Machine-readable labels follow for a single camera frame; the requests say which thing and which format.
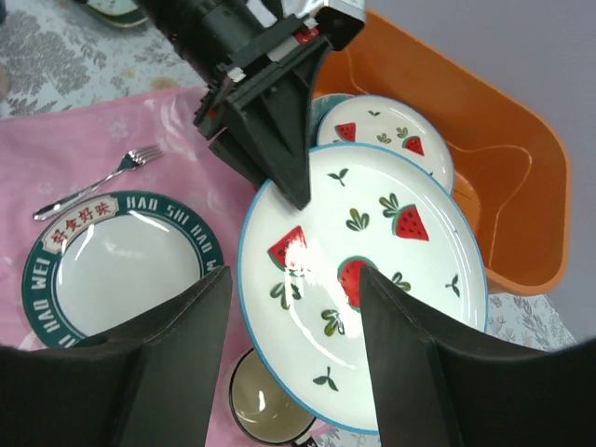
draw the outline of fork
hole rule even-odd
[[[59,214],[64,210],[69,209],[81,198],[88,196],[92,192],[96,191],[104,183],[109,182],[122,172],[140,168],[144,164],[149,163],[150,161],[153,161],[156,158],[160,158],[163,155],[164,154],[161,151],[161,149],[159,149],[159,147],[155,145],[145,146],[140,149],[129,151],[125,156],[122,157],[122,160],[118,165],[118,168],[110,175],[99,180],[98,182],[95,182],[94,184],[88,186],[85,189],[82,189],[74,194],[61,198],[60,200],[37,210],[34,213],[34,220],[44,221],[45,219],[49,219],[50,217],[55,216],[56,214]]]

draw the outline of white plate with blue rim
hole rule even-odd
[[[454,162],[447,144],[412,107],[383,96],[361,95],[333,107],[318,126],[317,143],[366,142],[408,158],[452,194]]]
[[[313,148],[310,180],[301,211],[271,182],[253,200],[238,252],[242,314],[264,364],[297,402],[336,427],[377,433],[360,269],[370,265],[485,331],[481,254],[451,196],[393,151],[353,142]]]
[[[119,191],[58,217],[23,269],[22,303],[39,339],[70,347],[161,305],[224,265],[194,211],[170,197]]]
[[[314,146],[317,145],[318,126],[325,115],[337,104],[352,98],[354,95],[347,93],[329,93],[319,96],[311,102],[309,135]]]

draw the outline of pink cloth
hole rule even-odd
[[[214,156],[193,126],[202,88],[152,92],[68,112],[0,121],[0,344],[43,347],[21,304],[22,269],[47,227],[32,212],[115,169],[128,150],[157,143],[158,161],[127,172],[99,193],[146,190],[195,210],[218,238],[236,278],[237,244],[254,189]],[[225,377],[251,347],[235,291],[207,445],[250,447],[229,414]],[[324,425],[318,423],[320,432]]]

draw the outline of orange plastic bin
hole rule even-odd
[[[571,168],[538,116],[385,18],[326,60],[314,96],[376,94],[411,105],[454,158],[454,197],[481,247],[490,292],[552,290],[567,265]]]

